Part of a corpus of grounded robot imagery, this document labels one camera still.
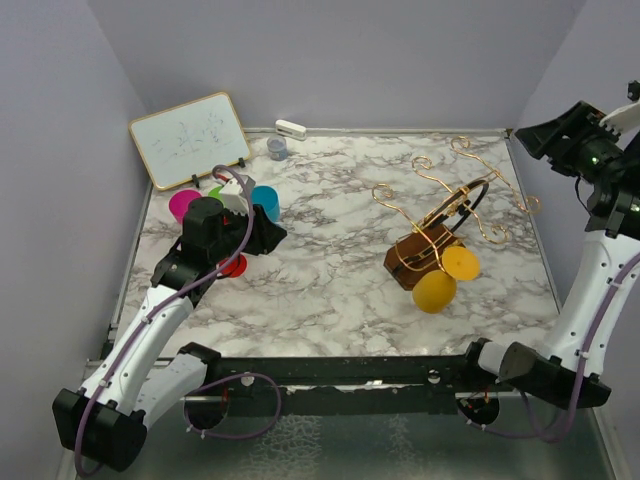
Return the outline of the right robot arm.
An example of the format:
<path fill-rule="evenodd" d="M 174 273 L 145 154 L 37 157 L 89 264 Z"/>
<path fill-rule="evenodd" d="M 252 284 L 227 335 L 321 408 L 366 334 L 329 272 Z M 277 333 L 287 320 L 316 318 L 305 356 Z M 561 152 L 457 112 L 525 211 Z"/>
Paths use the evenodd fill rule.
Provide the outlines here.
<path fill-rule="evenodd" d="M 603 405 L 600 376 L 611 333 L 639 278 L 639 141 L 620 136 L 639 126 L 639 104 L 606 114 L 580 101 L 515 136 L 553 171 L 592 185 L 581 263 L 559 317 L 538 348 L 488 339 L 472 343 L 461 383 L 481 391 L 494 380 L 563 410 Z"/>

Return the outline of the red wine glass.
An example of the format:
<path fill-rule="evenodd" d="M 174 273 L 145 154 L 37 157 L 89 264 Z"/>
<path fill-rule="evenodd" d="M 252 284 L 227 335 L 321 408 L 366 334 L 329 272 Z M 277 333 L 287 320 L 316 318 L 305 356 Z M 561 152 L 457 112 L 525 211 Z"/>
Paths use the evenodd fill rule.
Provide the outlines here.
<path fill-rule="evenodd" d="M 246 257 L 243 254 L 239 254 L 232 263 L 220 272 L 218 279 L 240 277 L 245 273 L 247 266 L 248 262 Z"/>

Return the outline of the magenta wine glass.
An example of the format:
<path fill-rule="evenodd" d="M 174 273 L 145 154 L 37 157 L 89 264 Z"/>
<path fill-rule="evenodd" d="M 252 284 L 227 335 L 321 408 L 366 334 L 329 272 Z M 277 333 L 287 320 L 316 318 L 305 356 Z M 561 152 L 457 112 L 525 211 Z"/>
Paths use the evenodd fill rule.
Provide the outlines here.
<path fill-rule="evenodd" d="M 201 197 L 202 195 L 199 191 L 187 189 L 178 191 L 169 199 L 168 209 L 179 225 L 183 224 L 190 203 Z"/>

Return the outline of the green wine glass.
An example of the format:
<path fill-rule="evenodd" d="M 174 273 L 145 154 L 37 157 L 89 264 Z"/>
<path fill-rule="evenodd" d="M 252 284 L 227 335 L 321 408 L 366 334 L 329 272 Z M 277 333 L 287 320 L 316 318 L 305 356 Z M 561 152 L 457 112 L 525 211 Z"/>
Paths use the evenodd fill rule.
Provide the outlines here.
<path fill-rule="evenodd" d="M 208 195 L 213 198 L 219 198 L 221 190 L 222 190 L 222 186 L 215 187 L 209 191 Z"/>

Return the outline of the yellow wine glass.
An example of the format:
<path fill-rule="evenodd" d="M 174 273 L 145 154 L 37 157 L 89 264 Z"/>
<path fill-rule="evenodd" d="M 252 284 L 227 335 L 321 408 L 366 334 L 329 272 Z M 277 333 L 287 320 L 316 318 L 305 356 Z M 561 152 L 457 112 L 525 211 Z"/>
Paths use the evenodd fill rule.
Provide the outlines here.
<path fill-rule="evenodd" d="M 463 246 L 446 248 L 440 261 L 442 267 L 425 274 L 412 290 L 414 304 L 428 314 L 437 314 L 452 302 L 460 281 L 472 281 L 480 274 L 478 258 Z"/>

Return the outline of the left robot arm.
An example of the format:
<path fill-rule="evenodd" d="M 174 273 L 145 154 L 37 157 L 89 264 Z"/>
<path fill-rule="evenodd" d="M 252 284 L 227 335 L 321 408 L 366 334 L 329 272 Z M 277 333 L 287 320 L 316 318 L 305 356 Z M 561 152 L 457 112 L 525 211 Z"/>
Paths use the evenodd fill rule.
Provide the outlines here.
<path fill-rule="evenodd" d="M 76 473 L 122 472 L 139 455 L 148 431 L 181 397 L 214 392 L 227 383 L 220 354 L 196 343 L 150 373 L 164 346 L 207 290 L 241 254 L 267 255 L 287 236 L 259 205 L 235 213 L 230 202 L 193 200 L 182 233 L 156 265 L 138 313 L 107 358 L 75 391 L 61 390 L 52 409 L 59 438 L 74 454 Z"/>

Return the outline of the blue wine glass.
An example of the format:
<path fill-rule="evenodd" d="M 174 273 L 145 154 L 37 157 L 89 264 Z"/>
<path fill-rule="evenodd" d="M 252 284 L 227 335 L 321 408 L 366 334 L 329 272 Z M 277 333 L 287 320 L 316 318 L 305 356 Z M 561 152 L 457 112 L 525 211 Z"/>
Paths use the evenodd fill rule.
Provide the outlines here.
<path fill-rule="evenodd" d="M 255 186 L 251 199 L 254 205 L 259 205 L 272 223 L 277 223 L 280 218 L 279 196 L 275 189 L 266 185 Z"/>

